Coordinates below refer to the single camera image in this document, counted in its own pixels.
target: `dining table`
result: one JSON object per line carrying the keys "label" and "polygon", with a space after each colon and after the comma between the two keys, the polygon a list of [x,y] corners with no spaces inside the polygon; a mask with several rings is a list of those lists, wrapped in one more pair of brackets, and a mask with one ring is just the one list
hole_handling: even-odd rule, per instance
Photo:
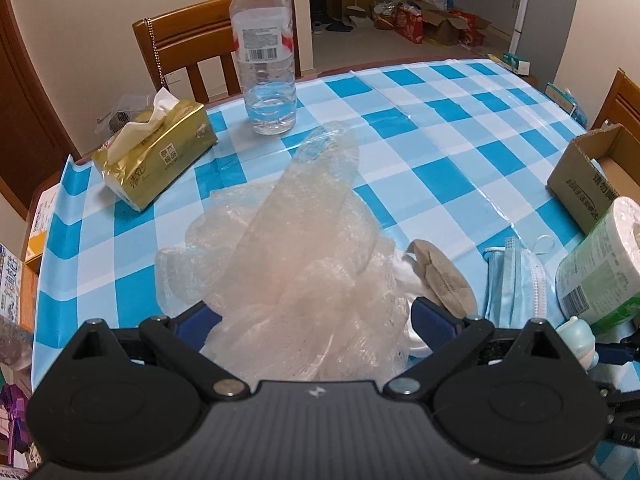
{"label": "dining table", "polygon": [[[208,107],[218,142],[142,212],[105,186],[92,161],[69,160],[47,235],[38,286],[32,380],[37,387],[80,324],[132,328],[161,314],[158,250],[184,246],[212,191],[277,179],[315,128],[338,121],[359,146],[353,189],[382,232],[405,250],[420,238],[461,271],[478,304],[490,246],[517,237],[548,279],[584,235],[546,182],[584,129],[542,92],[487,59],[392,62],[296,84],[297,119],[279,136],[256,134],[244,101]],[[629,334],[628,326],[606,335]],[[599,365],[594,377],[640,388],[639,365]],[[612,480],[640,478],[633,449],[602,443],[594,459]]]}

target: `beige wall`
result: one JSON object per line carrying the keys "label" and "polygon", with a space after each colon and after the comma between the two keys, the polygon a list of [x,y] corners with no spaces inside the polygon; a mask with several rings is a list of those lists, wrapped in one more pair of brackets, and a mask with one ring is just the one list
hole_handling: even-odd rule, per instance
{"label": "beige wall", "polygon": [[[78,150],[99,144],[98,118],[127,93],[154,88],[131,24],[204,0],[12,0],[18,26],[42,85]],[[296,0],[300,65],[313,68],[309,0]],[[201,64],[210,96],[224,89],[219,60]],[[190,94],[186,72],[171,85]]]}
{"label": "beige wall", "polygon": [[590,123],[618,67],[640,84],[640,0],[578,0],[556,85],[575,95]]}
{"label": "beige wall", "polygon": [[20,258],[26,231],[27,222],[0,194],[0,244]]}

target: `refrigerator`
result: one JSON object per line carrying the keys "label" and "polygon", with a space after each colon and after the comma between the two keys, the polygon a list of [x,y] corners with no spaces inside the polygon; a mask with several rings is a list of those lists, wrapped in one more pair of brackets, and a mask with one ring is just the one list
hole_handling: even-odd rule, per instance
{"label": "refrigerator", "polygon": [[577,0],[520,0],[509,52],[531,63],[538,89],[556,78]]}

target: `screw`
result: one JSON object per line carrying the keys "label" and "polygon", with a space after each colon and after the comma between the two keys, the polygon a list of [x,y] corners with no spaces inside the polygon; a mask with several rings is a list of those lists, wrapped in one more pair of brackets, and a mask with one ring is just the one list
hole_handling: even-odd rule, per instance
{"label": "screw", "polygon": [[420,389],[420,383],[411,377],[398,377],[388,383],[389,389],[399,395],[411,395]]}
{"label": "screw", "polygon": [[238,379],[222,379],[213,385],[213,391],[225,397],[235,397],[244,392],[244,383]]}

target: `wooden chair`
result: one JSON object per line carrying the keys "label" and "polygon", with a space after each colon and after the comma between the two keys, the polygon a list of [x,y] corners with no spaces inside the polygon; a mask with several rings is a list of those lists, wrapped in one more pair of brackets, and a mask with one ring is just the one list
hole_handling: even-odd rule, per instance
{"label": "wooden chair", "polygon": [[[159,63],[164,74],[186,68],[193,95],[197,102],[206,104],[209,96],[198,68],[198,62],[220,56],[229,95],[239,94],[240,83],[231,53],[235,52],[234,38],[229,18],[231,0],[209,0],[191,7],[173,10],[151,19]],[[293,45],[296,78],[300,73],[296,10],[293,8]],[[154,57],[154,49],[145,20],[133,24],[133,32],[145,60],[146,69],[156,86],[162,88],[160,73]]]}
{"label": "wooden chair", "polygon": [[607,120],[622,124],[640,139],[640,88],[620,68],[592,128],[601,128]]}

